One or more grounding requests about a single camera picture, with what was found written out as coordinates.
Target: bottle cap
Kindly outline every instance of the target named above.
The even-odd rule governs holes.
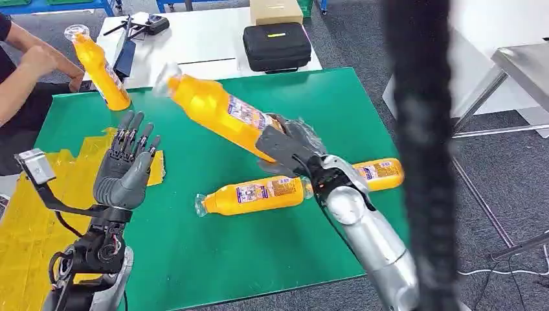
[[[198,217],[204,217],[206,214],[208,214],[206,205],[204,205],[205,199],[206,199],[206,196],[200,193],[196,195],[196,198],[194,198],[194,209]]]
[[[301,177],[301,185],[303,185],[303,197],[305,199],[310,199],[315,194],[313,192],[313,185],[307,177]]]
[[[65,29],[65,38],[71,41],[76,41],[78,35],[89,37],[89,28],[85,25],[72,25]]]
[[[153,86],[153,94],[158,97],[170,97],[175,93],[178,83],[183,77],[183,72],[176,63],[167,63],[156,79]]]

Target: yellow tape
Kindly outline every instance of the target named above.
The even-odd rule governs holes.
[[[282,37],[282,36],[285,36],[286,33],[283,32],[283,33],[280,33],[280,34],[268,34],[267,37],[269,38],[275,38],[275,37]]]
[[[48,185],[63,203],[84,209],[96,203],[91,189],[116,129],[108,128],[105,133],[86,137],[76,159],[65,149],[46,155],[56,175]],[[148,185],[162,183],[163,177],[164,154],[158,151],[151,164]],[[63,217],[81,233],[90,221],[87,216],[68,213]],[[65,250],[75,240],[22,174],[0,223],[0,311],[40,310],[50,290],[49,260],[53,253]],[[76,281],[96,277],[81,275]]]

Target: black sleeve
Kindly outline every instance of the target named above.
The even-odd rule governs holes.
[[[12,21],[7,16],[0,13],[0,40],[1,41],[6,41],[6,38],[8,37],[8,34],[10,33],[11,28],[12,28]]]

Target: floor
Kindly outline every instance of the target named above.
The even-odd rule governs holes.
[[[198,3],[194,8],[206,10],[247,5],[246,0],[231,0]],[[175,5],[175,9],[184,11],[185,6]],[[124,4],[125,14],[157,10],[151,0],[126,0]],[[73,48],[62,36],[63,30],[66,26],[82,23],[90,27],[95,37],[105,16],[102,10],[97,10],[92,14],[76,12],[14,16],[14,21],[76,61]],[[315,2],[312,18],[306,20],[305,27],[322,66],[353,67],[381,119],[394,134],[394,118],[381,98],[390,71],[383,46],[379,0],[329,0],[327,16],[320,15]],[[13,50],[9,53],[14,59],[18,58]],[[50,75],[45,79],[51,82],[66,80],[62,75]],[[524,124],[525,121],[511,111],[475,117],[473,124],[466,130]],[[549,170],[545,169],[549,140],[542,139],[535,132],[461,139],[454,142],[454,152],[514,241],[530,238],[549,229],[549,186],[545,183],[549,180]],[[458,186],[460,269],[471,271],[490,268],[493,264],[486,255],[505,245],[461,180]],[[546,272],[548,269],[541,248],[514,257],[511,265],[514,270]],[[508,271],[508,263],[500,264],[498,269]],[[478,273],[460,280],[461,300],[471,309],[480,297],[486,277],[487,273]],[[524,273],[516,274],[516,279],[526,309],[547,310],[549,279]],[[372,285],[363,277],[196,310],[351,311],[379,308]],[[493,274],[490,277],[477,310],[523,310],[519,292],[510,275]]]

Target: green table surface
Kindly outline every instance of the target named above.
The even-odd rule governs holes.
[[[350,163],[397,157],[392,140],[351,68],[220,81],[265,112],[303,118],[328,152]],[[197,193],[267,176],[256,158],[191,121],[169,98],[150,88],[130,90],[134,110],[162,135],[166,177],[148,188],[125,238],[135,252],[126,290],[129,309],[177,310],[289,290],[362,275],[364,270],[314,200],[239,216],[194,211]],[[116,126],[98,93],[54,98],[36,147],[68,148],[77,155],[86,136]],[[407,242],[401,189],[371,194],[377,208]]]

